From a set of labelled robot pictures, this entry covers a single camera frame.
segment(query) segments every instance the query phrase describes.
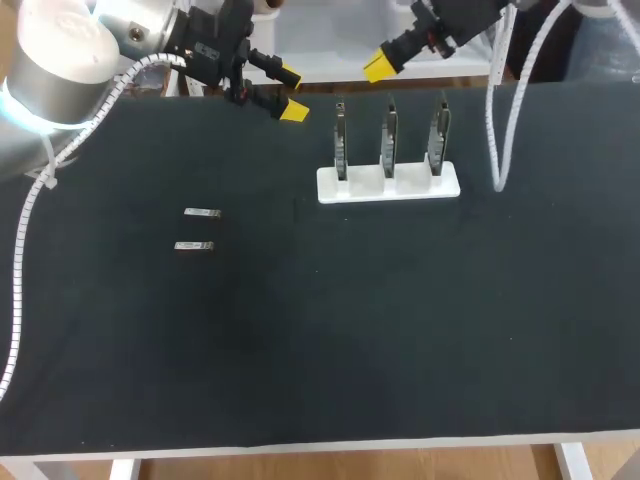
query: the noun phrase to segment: black cloth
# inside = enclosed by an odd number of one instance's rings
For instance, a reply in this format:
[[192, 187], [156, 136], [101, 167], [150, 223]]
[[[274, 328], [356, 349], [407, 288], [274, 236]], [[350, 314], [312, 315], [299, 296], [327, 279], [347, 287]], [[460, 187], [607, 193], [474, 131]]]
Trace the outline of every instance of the black cloth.
[[[437, 95], [394, 94], [401, 161]], [[303, 125], [122, 101], [36, 205], [0, 454], [640, 428], [640, 89], [532, 87], [502, 194], [484, 91], [448, 99], [459, 199], [337, 206], [315, 183], [335, 97], [301, 98]], [[346, 98], [352, 164], [386, 101]], [[0, 192], [2, 359], [30, 182]]]

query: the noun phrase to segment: white holder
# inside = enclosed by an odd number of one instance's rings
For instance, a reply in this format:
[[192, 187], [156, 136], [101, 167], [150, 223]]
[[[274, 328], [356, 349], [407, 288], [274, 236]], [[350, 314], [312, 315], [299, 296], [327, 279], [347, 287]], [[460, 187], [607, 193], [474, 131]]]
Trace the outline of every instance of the white holder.
[[318, 200], [323, 204], [386, 202], [460, 196], [460, 184], [451, 162], [442, 175], [431, 173], [428, 154], [419, 163], [398, 163], [394, 178], [385, 178], [381, 164], [348, 166], [347, 180], [339, 181], [335, 167], [318, 170]]

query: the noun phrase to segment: white table edge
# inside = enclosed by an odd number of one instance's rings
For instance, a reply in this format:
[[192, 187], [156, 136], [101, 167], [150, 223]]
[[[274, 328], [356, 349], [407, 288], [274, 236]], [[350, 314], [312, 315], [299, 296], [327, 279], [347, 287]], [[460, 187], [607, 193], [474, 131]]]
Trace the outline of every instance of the white table edge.
[[0, 462], [67, 462], [119, 459], [154, 459], [256, 455], [270, 453], [346, 452], [359, 450], [406, 450], [419, 448], [490, 447], [534, 444], [581, 443], [638, 439], [640, 429], [591, 433], [540, 433], [530, 435], [500, 435], [492, 437], [444, 437], [407, 440], [362, 440], [344, 442], [293, 443], [260, 447], [187, 448], [176, 450], [146, 450], [103, 453], [65, 453], [26, 456], [0, 456]]

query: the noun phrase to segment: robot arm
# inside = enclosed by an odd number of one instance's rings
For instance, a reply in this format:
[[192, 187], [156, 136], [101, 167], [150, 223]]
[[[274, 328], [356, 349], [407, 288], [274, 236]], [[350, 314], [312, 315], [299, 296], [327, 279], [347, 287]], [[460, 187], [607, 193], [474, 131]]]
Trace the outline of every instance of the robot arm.
[[423, 0], [416, 0], [411, 5], [416, 17], [413, 28], [380, 46], [365, 67], [369, 82], [397, 75], [424, 48], [449, 58], [456, 47], [462, 47], [500, 20], [509, 3], [519, 10], [528, 10], [538, 0], [430, 0], [429, 3], [427, 6]]
[[69, 142], [102, 104], [121, 54], [175, 54], [185, 67], [173, 68], [206, 85], [228, 79], [225, 97], [237, 105], [250, 101], [279, 120], [301, 122], [308, 113], [243, 78], [250, 62], [290, 87], [301, 80], [280, 58], [251, 48], [252, 0], [225, 0], [215, 15], [187, 14], [174, 0], [15, 2], [18, 42], [0, 92], [0, 181], [46, 164], [42, 135], [56, 152]]
[[183, 57], [183, 73], [209, 86], [228, 79], [225, 97], [237, 104], [247, 101], [269, 111], [278, 120], [301, 122], [308, 109], [283, 94], [268, 95], [244, 80], [247, 62], [271, 79], [297, 88], [301, 76], [276, 56], [251, 48], [253, 0], [225, 0], [215, 15], [192, 7], [185, 13], [173, 0], [98, 0], [94, 15], [116, 38], [120, 52], [133, 59], [152, 53]]

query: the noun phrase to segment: plastic container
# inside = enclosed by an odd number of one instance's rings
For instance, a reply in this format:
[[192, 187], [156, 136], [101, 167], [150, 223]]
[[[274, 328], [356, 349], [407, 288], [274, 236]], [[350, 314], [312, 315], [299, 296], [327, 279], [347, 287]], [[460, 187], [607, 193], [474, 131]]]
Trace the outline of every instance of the plastic container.
[[[637, 29], [640, 28], [640, 6], [636, 10], [629, 9], [629, 13]], [[582, 20], [565, 79], [640, 83], [640, 59], [617, 19]]]

